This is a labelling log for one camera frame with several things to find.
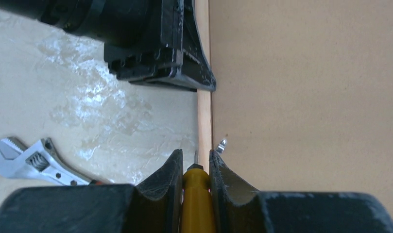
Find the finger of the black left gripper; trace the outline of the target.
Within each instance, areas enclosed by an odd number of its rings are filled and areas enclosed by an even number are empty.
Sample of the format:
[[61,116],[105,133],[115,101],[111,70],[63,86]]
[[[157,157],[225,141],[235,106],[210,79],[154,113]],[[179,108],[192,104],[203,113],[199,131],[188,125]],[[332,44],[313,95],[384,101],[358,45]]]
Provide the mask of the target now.
[[134,85],[213,92],[216,79],[206,59],[192,0],[159,0],[138,52],[128,55],[128,82]]

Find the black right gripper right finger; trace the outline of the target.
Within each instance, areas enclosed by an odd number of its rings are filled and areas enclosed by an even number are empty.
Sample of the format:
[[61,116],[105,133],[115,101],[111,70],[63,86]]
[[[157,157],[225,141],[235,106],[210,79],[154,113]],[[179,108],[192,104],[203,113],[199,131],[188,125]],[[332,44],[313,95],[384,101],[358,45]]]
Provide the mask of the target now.
[[209,176],[220,233],[393,233],[393,220],[372,195],[260,191],[212,151]]

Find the yellow handled screwdriver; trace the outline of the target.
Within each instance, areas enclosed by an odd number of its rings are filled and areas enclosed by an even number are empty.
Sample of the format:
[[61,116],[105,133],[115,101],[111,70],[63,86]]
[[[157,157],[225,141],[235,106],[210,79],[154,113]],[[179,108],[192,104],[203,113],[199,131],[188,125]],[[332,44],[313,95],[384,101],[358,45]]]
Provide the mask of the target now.
[[183,202],[179,232],[216,232],[210,178],[204,167],[199,164],[197,151],[194,154],[193,164],[183,175]]

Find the red wooden photo frame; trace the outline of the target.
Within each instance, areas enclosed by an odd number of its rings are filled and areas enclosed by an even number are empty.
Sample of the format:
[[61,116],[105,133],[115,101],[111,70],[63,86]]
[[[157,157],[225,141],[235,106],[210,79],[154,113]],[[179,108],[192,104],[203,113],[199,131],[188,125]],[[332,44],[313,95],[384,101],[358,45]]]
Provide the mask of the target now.
[[197,0],[215,78],[199,156],[260,190],[375,196],[393,218],[393,0]]

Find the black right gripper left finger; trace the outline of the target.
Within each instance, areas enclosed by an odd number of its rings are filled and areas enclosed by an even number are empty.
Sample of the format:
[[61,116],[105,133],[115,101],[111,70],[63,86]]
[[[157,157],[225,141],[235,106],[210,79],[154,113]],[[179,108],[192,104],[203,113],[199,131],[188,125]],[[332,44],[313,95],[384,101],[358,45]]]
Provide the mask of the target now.
[[0,206],[0,233],[176,233],[183,152],[138,185],[21,188]]

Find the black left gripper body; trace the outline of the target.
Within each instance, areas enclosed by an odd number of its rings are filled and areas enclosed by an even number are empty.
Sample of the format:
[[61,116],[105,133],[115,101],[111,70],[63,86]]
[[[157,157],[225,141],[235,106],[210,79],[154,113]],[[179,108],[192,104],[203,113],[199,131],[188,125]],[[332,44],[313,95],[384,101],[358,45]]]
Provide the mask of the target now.
[[0,9],[104,43],[119,80],[158,80],[183,65],[177,0],[0,0]]

